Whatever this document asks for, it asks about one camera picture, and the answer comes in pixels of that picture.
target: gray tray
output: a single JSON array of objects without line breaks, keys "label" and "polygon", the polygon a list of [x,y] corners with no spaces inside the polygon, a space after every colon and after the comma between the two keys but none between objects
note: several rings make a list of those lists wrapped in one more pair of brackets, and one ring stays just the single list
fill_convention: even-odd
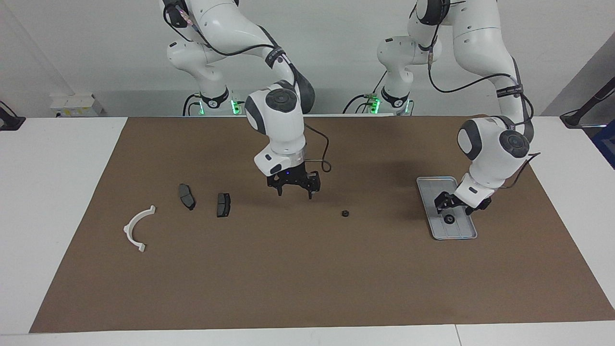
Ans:
[{"label": "gray tray", "polygon": [[[457,180],[453,177],[420,177],[416,183],[423,199],[425,212],[431,234],[437,240],[474,239],[477,237],[476,228],[472,218],[466,215],[464,207],[447,209],[438,214],[434,200],[442,191],[453,193],[457,189]],[[446,215],[455,216],[455,223],[448,225],[444,222]]]}]

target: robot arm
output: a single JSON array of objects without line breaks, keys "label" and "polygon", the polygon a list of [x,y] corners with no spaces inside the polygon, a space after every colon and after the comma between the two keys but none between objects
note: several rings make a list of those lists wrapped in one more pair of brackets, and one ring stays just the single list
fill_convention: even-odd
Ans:
[{"label": "robot arm", "polygon": [[[237,1],[161,1],[165,21],[185,38],[184,43],[188,43],[171,44],[167,55],[177,68],[195,77],[206,105],[212,99],[225,101],[227,89],[220,74],[209,64],[226,57],[248,54],[263,58],[280,79],[290,82],[301,99],[303,112],[311,110],[315,93],[309,81],[264,28],[239,12]],[[182,64],[173,62],[179,55],[186,55],[181,58]]]},{"label": "robot arm", "polygon": [[256,91],[246,100],[245,109],[250,125],[269,136],[269,145],[254,157],[267,176],[267,185],[275,188],[279,196],[284,185],[298,185],[312,199],[314,192],[320,191],[320,178],[318,172],[306,172],[303,113],[293,86],[279,81]]},{"label": "robot arm", "polygon": [[517,64],[502,41],[496,0],[454,4],[450,0],[418,0],[408,24],[410,37],[387,39],[378,50],[388,71],[381,91],[385,104],[393,110],[403,107],[412,82],[406,66],[427,64],[431,78],[432,63],[442,51],[437,39],[441,25],[453,26],[457,63],[494,84],[501,110],[498,116],[468,120],[459,130],[459,147],[472,164],[453,194],[443,192],[435,200],[439,211],[466,206],[471,214],[486,208],[490,196],[523,165],[534,131]]},{"label": "robot arm", "polygon": [[306,172],[303,114],[314,104],[314,89],[271,35],[244,17],[238,5],[235,0],[162,0],[165,21],[185,38],[169,45],[167,55],[176,68],[195,78],[208,113],[226,111],[232,93],[211,63],[239,54],[264,59],[280,81],[250,94],[245,103],[252,127],[270,139],[254,161],[280,196],[282,186],[290,184],[306,189],[311,199],[320,190],[320,180],[317,172]]}]

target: curved white part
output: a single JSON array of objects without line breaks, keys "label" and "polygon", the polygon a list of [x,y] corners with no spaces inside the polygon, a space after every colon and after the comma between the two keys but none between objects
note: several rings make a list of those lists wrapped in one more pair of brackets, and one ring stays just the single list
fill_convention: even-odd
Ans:
[{"label": "curved white part", "polygon": [[137,222],[139,222],[142,218],[153,215],[156,212],[156,207],[151,206],[148,210],[142,211],[139,214],[135,215],[132,220],[128,223],[128,225],[124,226],[124,233],[128,237],[128,240],[136,247],[139,248],[139,251],[145,251],[145,244],[138,243],[132,238],[132,230],[135,228]]}]

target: black joint cap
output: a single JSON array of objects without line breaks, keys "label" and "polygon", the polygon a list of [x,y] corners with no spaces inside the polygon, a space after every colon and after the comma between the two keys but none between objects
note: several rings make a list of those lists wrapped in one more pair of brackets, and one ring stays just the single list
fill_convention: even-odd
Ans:
[{"label": "black joint cap", "polygon": [[522,159],[530,151],[530,141],[517,131],[506,130],[499,139],[502,148],[514,158]]}]

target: brown mat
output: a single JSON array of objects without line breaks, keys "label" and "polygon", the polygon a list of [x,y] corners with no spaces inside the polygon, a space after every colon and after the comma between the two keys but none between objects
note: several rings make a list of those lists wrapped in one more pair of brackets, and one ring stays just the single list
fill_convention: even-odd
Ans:
[{"label": "brown mat", "polygon": [[[464,120],[307,119],[334,164],[308,201],[266,186],[245,119],[129,119],[31,332],[615,320],[531,169],[476,213],[478,239],[431,238],[415,180],[465,173]],[[140,253],[122,228],[151,204]]]}]

